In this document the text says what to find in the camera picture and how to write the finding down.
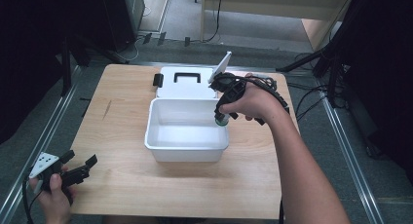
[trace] gray floor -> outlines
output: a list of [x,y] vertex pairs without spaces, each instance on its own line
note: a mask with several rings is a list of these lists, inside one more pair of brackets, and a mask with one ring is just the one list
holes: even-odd
[[166,9],[170,0],[143,0],[145,3],[145,11],[140,31],[144,32],[160,32],[166,16]]
[[[197,9],[199,8],[200,4],[195,3],[194,0],[170,0],[161,31],[167,33],[168,39],[183,40],[186,36],[197,39],[200,32],[200,24],[197,21],[199,19]],[[212,15],[213,13],[210,13],[210,25],[214,23]],[[131,63],[172,62],[211,65],[216,64],[225,55],[225,52],[230,50],[234,53],[230,61],[230,68],[246,67],[250,70],[274,72],[275,68],[293,62],[301,53],[312,51],[299,19],[274,18],[272,20],[277,21],[277,23],[267,25],[266,21],[270,20],[259,22],[256,21],[258,20],[256,16],[253,16],[252,19],[248,19],[251,18],[248,15],[233,17],[231,14],[223,13],[221,16],[219,36],[212,43],[207,45],[193,43],[190,47],[184,47],[182,41],[166,41],[163,46],[157,46],[156,39],[145,45],[136,43],[139,50],[138,57]],[[252,30],[248,27],[252,22],[254,25],[260,25],[260,29],[253,28]],[[206,30],[209,34],[212,31],[213,27]],[[135,54],[136,49],[130,47],[122,53],[122,56],[133,57]],[[48,144],[48,153],[60,155],[70,148],[82,122],[82,114],[88,106],[88,102],[81,100],[81,98],[93,96],[101,72],[109,63],[104,57],[94,53],[91,55],[94,60],[90,67],[83,68],[83,74],[77,81],[78,86],[72,100]],[[286,78],[289,83],[312,87],[316,85],[316,79],[303,68],[286,74]],[[289,89],[293,104],[296,105],[306,91],[292,86]],[[3,175],[0,177],[0,201],[2,204],[6,201],[14,183],[17,182],[20,186],[16,178],[30,156],[32,148],[36,145],[43,127],[53,114],[59,102],[60,90],[61,82],[57,83],[46,94],[44,100],[31,112],[19,131],[0,146],[0,157],[3,162],[3,166],[0,168]],[[319,93],[309,95],[303,102],[301,111],[318,100]],[[336,111],[352,144],[359,166],[377,201],[384,222],[413,223],[413,212],[411,211],[413,208],[413,187],[407,181],[404,171],[390,160],[369,158],[364,151],[365,144],[350,113],[345,109],[337,109]],[[339,194],[352,222],[369,223],[364,205],[325,108],[320,104],[311,110],[299,122],[299,128],[304,140]],[[42,214],[37,205],[34,206],[32,214],[36,223],[42,222]],[[100,221],[100,216],[75,215],[73,223],[99,223]],[[11,223],[25,223],[21,204]]]

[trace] metal frame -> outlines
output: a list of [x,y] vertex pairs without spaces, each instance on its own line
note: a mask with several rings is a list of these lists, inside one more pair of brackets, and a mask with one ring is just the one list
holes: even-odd
[[[321,80],[317,80],[318,85],[322,85]],[[321,97],[325,96],[325,93],[319,93]],[[376,199],[371,192],[370,186],[368,185],[367,179],[361,167],[358,164],[355,153],[353,152],[352,145],[346,132],[340,122],[340,118],[337,115],[335,109],[333,109],[328,102],[327,98],[323,99],[323,105],[325,111],[327,112],[328,119],[331,126],[334,129],[337,140],[340,144],[340,148],[343,152],[344,159],[346,160],[347,166],[349,168],[350,174],[352,175],[353,181],[356,185],[358,194],[360,196],[361,202],[364,206],[365,212],[370,223],[385,223],[383,216],[379,207],[377,206]]]

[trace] black tripod leg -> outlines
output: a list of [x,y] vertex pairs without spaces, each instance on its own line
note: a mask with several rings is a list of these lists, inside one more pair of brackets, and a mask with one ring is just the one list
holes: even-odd
[[313,69],[313,75],[317,78],[321,78],[325,72],[327,72],[328,68],[330,67],[331,59],[327,59],[325,57],[325,53],[319,59],[316,66]]
[[76,35],[76,39],[78,39],[81,43],[83,43],[85,46],[95,50],[96,52],[100,53],[101,55],[107,57],[109,60],[111,60],[112,62],[116,63],[116,64],[125,64],[125,62],[121,62],[119,61],[119,59],[113,55],[111,55],[110,53],[108,53],[107,51],[103,50],[102,48],[100,48],[99,46],[95,45],[92,41],[81,37],[79,35]]
[[85,50],[84,45],[76,40],[73,36],[67,38],[67,44],[69,46],[69,51],[75,58],[78,65],[89,66],[91,58]]
[[306,63],[308,63],[308,62],[310,62],[310,61],[312,61],[316,58],[319,58],[321,56],[321,51],[322,51],[322,49],[310,54],[309,56],[305,56],[305,57],[289,64],[286,67],[279,68],[279,69],[277,69],[277,71],[290,72],[290,71],[292,71],[292,70],[294,70],[294,69],[296,69],[296,68],[298,68],[298,67],[300,67],[300,66],[302,66],[302,65],[304,65],[304,64],[306,64]]

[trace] white plastic container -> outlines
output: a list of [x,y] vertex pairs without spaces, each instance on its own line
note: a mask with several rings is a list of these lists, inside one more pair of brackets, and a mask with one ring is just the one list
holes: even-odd
[[217,162],[228,147],[226,127],[215,123],[217,98],[155,98],[145,145],[158,162]]
[[217,162],[228,147],[227,127],[215,123],[217,92],[209,87],[224,72],[231,52],[212,68],[164,66],[149,107],[145,145],[158,162]]

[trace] white lid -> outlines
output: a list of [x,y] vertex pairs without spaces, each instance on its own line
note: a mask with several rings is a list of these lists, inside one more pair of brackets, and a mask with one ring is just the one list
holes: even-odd
[[227,52],[227,55],[221,60],[221,62],[219,62],[219,64],[215,68],[213,68],[212,74],[207,80],[208,83],[212,83],[213,77],[215,77],[217,74],[225,72],[228,62],[230,61],[231,54],[232,52]]
[[216,98],[217,93],[209,87],[208,78],[212,68],[164,66],[162,87],[157,89],[160,98]]

